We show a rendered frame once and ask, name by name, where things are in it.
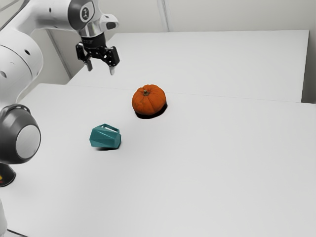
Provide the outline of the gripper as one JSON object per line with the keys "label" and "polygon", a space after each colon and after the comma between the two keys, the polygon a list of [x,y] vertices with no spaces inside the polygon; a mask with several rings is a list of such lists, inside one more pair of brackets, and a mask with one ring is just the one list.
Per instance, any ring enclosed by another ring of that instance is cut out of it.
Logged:
{"label": "gripper", "polygon": [[106,46],[104,33],[94,37],[81,37],[81,41],[76,45],[76,53],[77,58],[83,60],[89,72],[93,69],[90,58],[106,60],[112,76],[115,73],[115,67],[120,62],[117,48]]}

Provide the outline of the teal faceted mug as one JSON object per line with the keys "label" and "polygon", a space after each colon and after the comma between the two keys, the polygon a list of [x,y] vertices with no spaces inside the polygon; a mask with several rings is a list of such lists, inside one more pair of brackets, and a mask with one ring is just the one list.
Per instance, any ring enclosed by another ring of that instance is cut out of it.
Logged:
{"label": "teal faceted mug", "polygon": [[119,129],[102,124],[92,129],[89,141],[92,147],[118,149],[121,144]]}

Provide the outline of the orange pumpkin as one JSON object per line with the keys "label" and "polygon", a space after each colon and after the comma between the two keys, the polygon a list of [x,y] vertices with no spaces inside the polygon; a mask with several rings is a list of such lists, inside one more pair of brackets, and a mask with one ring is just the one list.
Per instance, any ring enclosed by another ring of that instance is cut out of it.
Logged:
{"label": "orange pumpkin", "polygon": [[166,95],[157,85],[147,84],[136,90],[131,104],[136,113],[151,116],[162,110],[166,104]]}

